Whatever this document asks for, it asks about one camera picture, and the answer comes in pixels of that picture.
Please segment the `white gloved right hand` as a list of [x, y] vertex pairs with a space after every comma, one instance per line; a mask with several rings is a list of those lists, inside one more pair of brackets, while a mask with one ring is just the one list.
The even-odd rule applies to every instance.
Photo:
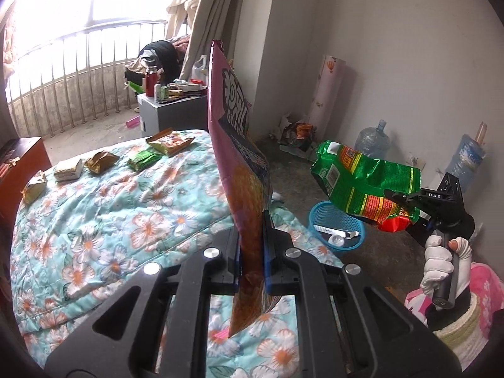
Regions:
[[469, 287], [470, 270], [472, 265], [472, 248], [467, 239], [458, 236], [443, 247], [443, 239], [438, 235], [431, 235], [426, 240], [424, 275], [420, 288], [428, 297], [439, 288], [441, 282], [458, 269], [458, 280], [455, 298]]

